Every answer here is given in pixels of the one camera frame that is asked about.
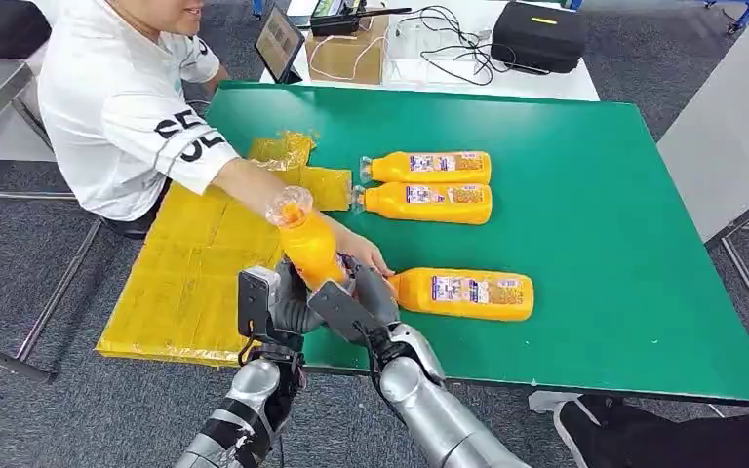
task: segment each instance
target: black bag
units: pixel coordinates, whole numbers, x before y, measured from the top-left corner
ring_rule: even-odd
[[[0,59],[26,59],[50,38],[50,24],[35,4],[0,0]]]
[[[580,13],[509,2],[495,24],[490,55],[505,63],[569,73],[584,55],[586,37]]]

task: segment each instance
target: orange bottle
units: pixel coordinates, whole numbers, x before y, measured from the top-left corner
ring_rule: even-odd
[[[357,186],[352,210],[392,219],[484,224],[493,212],[493,193],[474,183],[387,182],[380,187]]]
[[[473,319],[527,320],[535,304],[524,275],[479,270],[413,268],[388,279],[409,310]]]
[[[360,179],[381,182],[490,183],[490,155],[486,151],[407,153],[396,151],[382,158],[363,158]]]
[[[289,186],[274,198],[265,218],[280,228],[283,251],[309,288],[316,290],[327,280],[343,285],[348,276],[335,234],[313,204],[308,190]]]

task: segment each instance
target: white t-shirt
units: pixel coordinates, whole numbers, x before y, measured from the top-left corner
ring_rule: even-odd
[[[219,59],[199,38],[155,44],[105,0],[72,0],[50,39],[39,82],[42,119],[61,173],[86,210],[144,215],[165,176],[203,193],[237,153],[185,104],[181,80],[204,83]]]

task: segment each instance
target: black lettering on shirt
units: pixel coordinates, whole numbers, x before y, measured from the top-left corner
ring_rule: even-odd
[[[202,119],[189,121],[188,118],[199,119],[199,117],[194,114],[192,110],[183,110],[178,114],[174,114],[173,119],[165,119],[156,124],[156,128],[154,128],[153,131],[159,134],[160,137],[168,139],[178,134],[182,130],[192,129],[204,123]],[[200,136],[191,145],[191,148],[193,148],[193,152],[188,154],[187,150],[185,150],[179,157],[182,158],[182,161],[193,163],[194,161],[202,157],[205,149],[213,148],[220,143],[225,143],[225,139],[222,136],[215,136],[213,138]]]

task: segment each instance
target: cardboard box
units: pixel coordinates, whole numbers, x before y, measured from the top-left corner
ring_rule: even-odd
[[[383,36],[389,26],[389,17],[361,19],[360,24],[360,29],[348,36],[314,37],[310,32],[308,33],[308,37],[305,38],[305,52],[312,80],[363,85],[380,84],[383,48],[385,47]]]

